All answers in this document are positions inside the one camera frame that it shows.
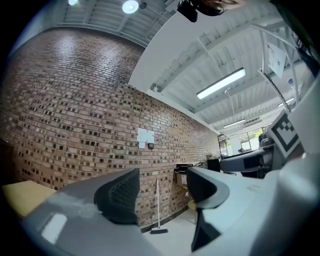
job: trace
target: floor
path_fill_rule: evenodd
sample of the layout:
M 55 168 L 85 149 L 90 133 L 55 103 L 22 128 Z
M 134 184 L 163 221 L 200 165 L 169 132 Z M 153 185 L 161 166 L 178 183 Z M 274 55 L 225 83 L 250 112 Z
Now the floor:
M 195 212 L 186 210 L 178 217 L 169 221 L 164 228 L 168 233 L 143 235 L 152 243 L 164 256 L 186 256 L 191 254 L 191 243 L 194 238 L 196 225 Z

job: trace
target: desk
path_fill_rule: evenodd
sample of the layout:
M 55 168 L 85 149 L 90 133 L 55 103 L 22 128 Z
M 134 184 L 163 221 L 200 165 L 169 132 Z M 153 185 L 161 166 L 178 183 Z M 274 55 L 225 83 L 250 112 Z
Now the desk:
M 26 217 L 56 192 L 31 180 L 4 185 L 2 190 L 9 205 L 20 217 Z

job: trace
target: brick wall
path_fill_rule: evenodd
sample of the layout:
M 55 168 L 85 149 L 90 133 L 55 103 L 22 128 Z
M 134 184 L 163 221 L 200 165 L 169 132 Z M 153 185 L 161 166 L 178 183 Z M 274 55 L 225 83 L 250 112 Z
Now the brick wall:
M 177 162 L 219 155 L 217 135 L 127 83 L 143 48 L 96 31 L 55 29 L 16 52 L 2 88 L 1 137 L 14 146 L 17 180 L 63 186 L 140 168 L 139 223 L 155 222 L 188 199 L 173 181 Z M 153 130 L 154 149 L 138 149 L 138 128 Z

